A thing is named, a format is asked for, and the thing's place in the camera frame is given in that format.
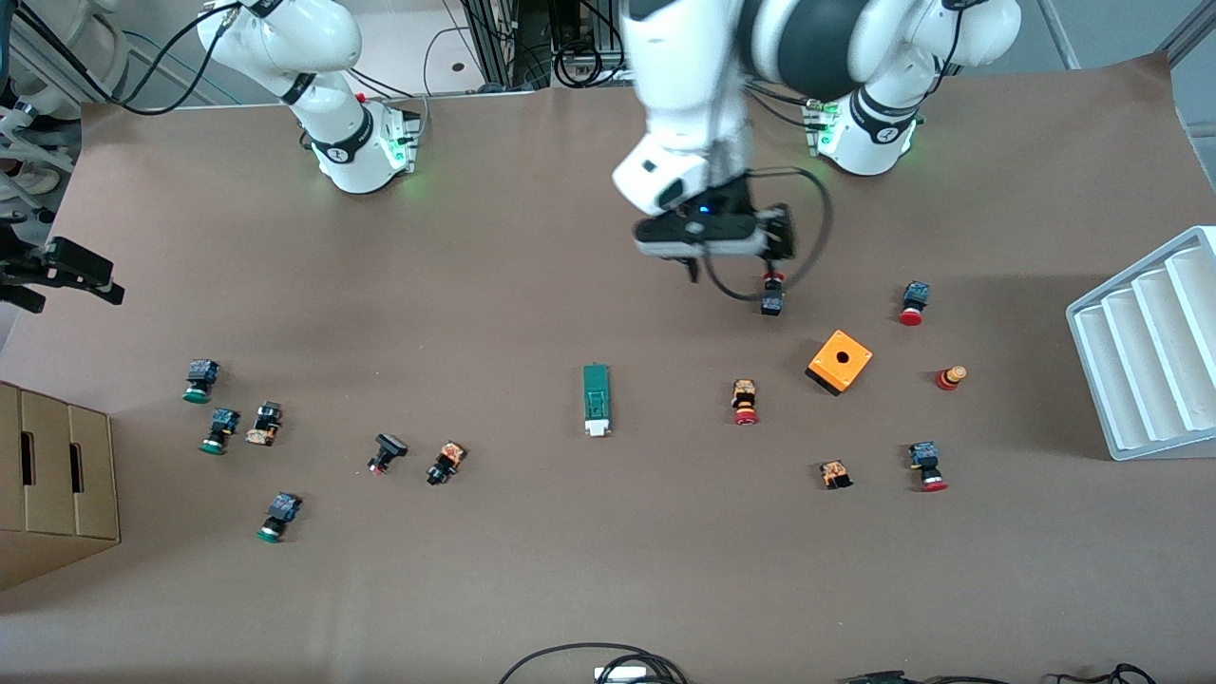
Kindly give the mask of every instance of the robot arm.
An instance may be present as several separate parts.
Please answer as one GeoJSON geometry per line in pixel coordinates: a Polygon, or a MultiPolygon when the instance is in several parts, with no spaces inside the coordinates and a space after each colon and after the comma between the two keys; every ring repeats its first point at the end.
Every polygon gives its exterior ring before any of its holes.
{"type": "Polygon", "coordinates": [[[359,24],[345,7],[333,0],[241,5],[199,23],[199,39],[204,46],[214,44],[216,61],[291,107],[334,185],[372,192],[413,170],[421,118],[360,101],[342,77],[362,51],[359,24]]]}
{"type": "Polygon", "coordinates": [[[647,133],[613,180],[659,215],[742,176],[744,73],[835,101],[850,125],[824,153],[883,173],[945,62],[996,60],[1020,17],[1017,0],[631,0],[621,33],[647,133]]]}

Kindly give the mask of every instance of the red cylindrical part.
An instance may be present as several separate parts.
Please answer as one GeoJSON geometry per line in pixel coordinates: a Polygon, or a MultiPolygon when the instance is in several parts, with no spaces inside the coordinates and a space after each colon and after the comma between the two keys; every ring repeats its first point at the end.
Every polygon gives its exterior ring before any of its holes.
{"type": "Polygon", "coordinates": [[[900,313],[900,323],[903,325],[921,325],[922,320],[924,319],[921,315],[921,312],[911,307],[900,313]]]}
{"type": "Polygon", "coordinates": [[[939,371],[934,381],[938,387],[946,389],[947,392],[958,387],[958,383],[967,377],[967,369],[963,366],[951,366],[946,370],[939,371]]]}

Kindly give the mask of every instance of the white connector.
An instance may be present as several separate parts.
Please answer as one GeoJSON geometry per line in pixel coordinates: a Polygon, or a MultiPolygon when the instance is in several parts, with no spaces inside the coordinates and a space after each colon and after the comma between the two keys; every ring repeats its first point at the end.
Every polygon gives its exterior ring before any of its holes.
{"type": "Polygon", "coordinates": [[[608,421],[604,419],[582,421],[584,430],[592,437],[603,437],[608,433],[608,421]]]}
{"type": "MultiPolygon", "coordinates": [[[[599,682],[599,674],[604,671],[602,667],[596,668],[596,678],[592,682],[599,682]]],[[[620,684],[624,682],[632,682],[635,679],[646,678],[646,668],[636,665],[623,665],[612,668],[608,673],[608,679],[604,679],[606,684],[620,684]]]]}

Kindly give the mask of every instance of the orange box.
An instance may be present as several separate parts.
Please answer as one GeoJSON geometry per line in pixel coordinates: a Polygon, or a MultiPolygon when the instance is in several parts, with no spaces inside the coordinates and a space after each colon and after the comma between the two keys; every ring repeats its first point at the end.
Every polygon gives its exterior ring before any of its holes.
{"type": "Polygon", "coordinates": [[[869,349],[838,330],[823,344],[811,363],[806,364],[806,376],[818,382],[833,397],[852,386],[873,357],[869,349]]]}

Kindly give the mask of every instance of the table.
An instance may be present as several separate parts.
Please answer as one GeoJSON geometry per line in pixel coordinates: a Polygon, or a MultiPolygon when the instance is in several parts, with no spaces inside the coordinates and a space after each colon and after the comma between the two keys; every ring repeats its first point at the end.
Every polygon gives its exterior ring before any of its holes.
{"type": "MultiPolygon", "coordinates": [[[[822,263],[778,319],[636,253],[609,181],[642,133],[623,90],[433,103],[420,172],[349,197],[283,108],[89,111],[57,231],[114,259],[114,309],[55,292],[0,377],[113,415],[123,543],[0,595],[0,673],[45,683],[495,682],[584,639],[698,682],[903,668],[1032,682],[1128,660],[1214,675],[1216,462],[1115,464],[1064,307],[1216,217],[1158,57],[951,80],[896,170],[850,178],[756,112],[755,166],[822,174],[822,263]],[[902,286],[927,321],[895,323],[902,286]],[[831,397],[843,329],[873,349],[831,397]],[[215,400],[186,364],[224,365],[215,400]],[[614,433],[580,369],[612,366],[614,433]],[[934,371],[966,364],[957,392],[934,371]],[[732,424],[731,383],[761,422],[732,424]],[[214,407],[285,405],[271,449],[195,450],[214,407]],[[411,453],[365,469],[378,432],[411,453]],[[426,469],[455,439],[447,484],[426,469]],[[917,490],[934,439],[950,489],[917,490]],[[851,489],[821,488],[843,459],[851,489]],[[278,490],[304,508],[254,537],[278,490]]],[[[804,246],[814,189],[787,201],[804,246]]],[[[738,286],[759,263],[722,264],[738,286]]],[[[585,682],[552,656],[520,682],[585,682]]]]}

